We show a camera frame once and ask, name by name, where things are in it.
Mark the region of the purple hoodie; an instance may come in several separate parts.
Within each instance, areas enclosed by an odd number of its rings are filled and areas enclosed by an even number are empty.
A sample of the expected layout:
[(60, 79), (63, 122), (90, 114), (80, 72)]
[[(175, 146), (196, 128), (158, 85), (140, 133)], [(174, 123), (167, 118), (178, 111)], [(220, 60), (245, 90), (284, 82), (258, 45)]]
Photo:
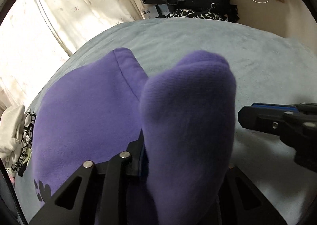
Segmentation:
[(42, 207), (85, 161), (106, 162), (143, 134), (129, 224), (219, 224), (235, 91), (228, 62), (207, 51), (152, 78), (126, 48), (67, 73), (35, 120), (32, 168)]

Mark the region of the light blue bed blanket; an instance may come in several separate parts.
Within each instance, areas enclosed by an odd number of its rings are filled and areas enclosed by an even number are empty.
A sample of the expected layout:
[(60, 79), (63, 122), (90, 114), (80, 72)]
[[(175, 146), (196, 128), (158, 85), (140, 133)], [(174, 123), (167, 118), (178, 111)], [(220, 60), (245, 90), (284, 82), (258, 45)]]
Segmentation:
[[(174, 18), (126, 22), (92, 38), (51, 77), (29, 103), (31, 110), (39, 110), (60, 77), (119, 47), (129, 48), (148, 75), (170, 68), (192, 50), (222, 55), (238, 83), (237, 109), (254, 102), (316, 101), (316, 55), (297, 41), (225, 21)], [(295, 164), (294, 155), (277, 137), (236, 127), (232, 164), (288, 224), (300, 221), (316, 195), (316, 174)]]

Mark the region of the black and white patterned garment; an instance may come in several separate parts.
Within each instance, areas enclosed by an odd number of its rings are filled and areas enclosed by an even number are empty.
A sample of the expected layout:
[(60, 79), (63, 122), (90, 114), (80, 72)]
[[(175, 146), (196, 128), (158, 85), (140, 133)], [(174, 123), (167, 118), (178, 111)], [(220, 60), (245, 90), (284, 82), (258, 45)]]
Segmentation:
[(32, 155), (33, 130), (36, 119), (36, 113), (27, 110), (25, 113), (25, 122), (21, 137), (21, 153), (18, 161), (11, 166), (11, 172), (14, 175), (23, 177)]

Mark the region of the white folded garment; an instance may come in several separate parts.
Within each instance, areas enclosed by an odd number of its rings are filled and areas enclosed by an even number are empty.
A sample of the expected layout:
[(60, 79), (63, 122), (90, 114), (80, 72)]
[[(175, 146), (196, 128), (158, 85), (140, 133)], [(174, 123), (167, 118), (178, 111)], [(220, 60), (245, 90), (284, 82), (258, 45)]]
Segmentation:
[(25, 107), (11, 106), (1, 116), (1, 160), (6, 167), (18, 161), (25, 121)]

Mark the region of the black bag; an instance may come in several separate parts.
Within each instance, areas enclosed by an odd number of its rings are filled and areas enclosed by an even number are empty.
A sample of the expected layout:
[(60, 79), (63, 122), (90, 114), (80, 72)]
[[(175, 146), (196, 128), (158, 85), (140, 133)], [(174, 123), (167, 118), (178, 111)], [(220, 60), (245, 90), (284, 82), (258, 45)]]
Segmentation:
[(163, 5), (173, 12), (177, 9), (191, 9), (195, 12), (211, 11), (217, 14), (226, 14), (228, 22), (238, 22), (238, 7), (230, 0), (142, 0), (144, 4)]

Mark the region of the black white patterned cloth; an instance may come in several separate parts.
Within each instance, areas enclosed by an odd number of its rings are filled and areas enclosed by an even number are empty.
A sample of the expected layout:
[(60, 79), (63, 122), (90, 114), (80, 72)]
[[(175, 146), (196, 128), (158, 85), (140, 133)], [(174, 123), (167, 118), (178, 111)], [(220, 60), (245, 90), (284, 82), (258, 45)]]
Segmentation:
[(177, 9), (170, 12), (167, 18), (194, 18), (194, 19), (210, 19), (210, 20), (220, 20), (228, 21), (226, 14), (217, 14), (209, 10), (202, 12), (195, 12), (191, 9)]

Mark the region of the white labelled box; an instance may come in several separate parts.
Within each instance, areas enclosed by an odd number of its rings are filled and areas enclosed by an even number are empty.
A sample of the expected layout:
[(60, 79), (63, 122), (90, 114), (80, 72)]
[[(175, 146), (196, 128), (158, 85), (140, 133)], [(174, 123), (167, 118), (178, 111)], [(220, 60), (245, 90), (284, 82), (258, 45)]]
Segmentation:
[(169, 13), (169, 7), (166, 4), (148, 6), (142, 10), (145, 19), (166, 18)]

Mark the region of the cream floral curtain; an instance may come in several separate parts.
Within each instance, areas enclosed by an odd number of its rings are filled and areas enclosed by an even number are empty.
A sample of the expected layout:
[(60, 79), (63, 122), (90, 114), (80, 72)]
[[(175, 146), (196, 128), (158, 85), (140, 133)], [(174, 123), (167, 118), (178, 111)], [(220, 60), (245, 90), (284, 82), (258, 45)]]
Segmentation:
[(83, 44), (142, 19), (140, 0), (17, 0), (1, 24), (1, 109), (29, 106)]

